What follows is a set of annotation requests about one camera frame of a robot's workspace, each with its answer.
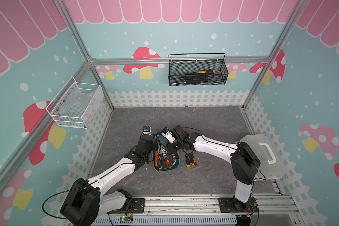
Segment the teal plastic storage box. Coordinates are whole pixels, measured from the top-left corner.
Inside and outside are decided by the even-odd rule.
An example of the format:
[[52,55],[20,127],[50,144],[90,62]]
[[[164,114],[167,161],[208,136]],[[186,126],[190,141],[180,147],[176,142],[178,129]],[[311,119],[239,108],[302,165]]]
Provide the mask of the teal plastic storage box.
[[162,164],[161,169],[156,169],[154,165],[155,159],[155,152],[153,152],[153,167],[158,172],[170,171],[175,170],[180,163],[179,154],[170,153],[169,150],[166,148],[166,145],[169,143],[168,140],[162,136],[160,132],[154,134],[154,136],[158,139],[158,152],[159,152],[159,159]]

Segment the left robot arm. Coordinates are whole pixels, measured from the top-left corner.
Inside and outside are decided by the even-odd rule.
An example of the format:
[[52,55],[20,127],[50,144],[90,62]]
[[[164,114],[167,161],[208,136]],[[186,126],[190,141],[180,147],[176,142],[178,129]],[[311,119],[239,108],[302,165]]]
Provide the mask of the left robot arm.
[[127,191],[118,189],[110,195],[105,193],[146,164],[150,154],[157,151],[158,147],[156,137],[145,134],[111,168],[90,179],[77,179],[69,190],[60,213],[74,226],[90,226],[98,216],[105,213],[129,210],[132,195]]

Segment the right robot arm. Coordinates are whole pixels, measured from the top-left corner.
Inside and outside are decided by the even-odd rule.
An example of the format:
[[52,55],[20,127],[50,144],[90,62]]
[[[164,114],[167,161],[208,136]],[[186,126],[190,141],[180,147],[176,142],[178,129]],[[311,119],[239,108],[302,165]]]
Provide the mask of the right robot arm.
[[255,176],[261,165],[260,160],[245,142],[229,144],[210,139],[201,133],[189,134],[180,125],[169,130],[164,128],[162,136],[168,140],[167,149],[172,152],[189,150],[186,158],[189,164],[195,164],[193,152],[203,152],[218,157],[231,164],[236,178],[236,190],[230,204],[236,211],[244,211],[249,205]]

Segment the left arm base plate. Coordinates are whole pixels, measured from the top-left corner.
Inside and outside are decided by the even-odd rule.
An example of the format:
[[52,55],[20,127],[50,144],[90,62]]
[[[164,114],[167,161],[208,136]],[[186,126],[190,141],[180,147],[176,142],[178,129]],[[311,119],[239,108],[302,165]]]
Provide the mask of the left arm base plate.
[[130,215],[132,213],[144,213],[145,207],[144,198],[133,198],[129,201],[126,201],[124,206],[119,210],[110,211],[110,214],[120,213]]

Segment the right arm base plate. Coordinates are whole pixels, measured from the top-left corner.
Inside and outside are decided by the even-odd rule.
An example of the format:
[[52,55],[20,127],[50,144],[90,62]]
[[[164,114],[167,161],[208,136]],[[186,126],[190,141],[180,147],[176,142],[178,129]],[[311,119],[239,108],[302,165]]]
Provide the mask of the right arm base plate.
[[218,198],[221,213],[257,213],[259,206],[254,198],[250,198],[247,203],[242,203],[234,197]]

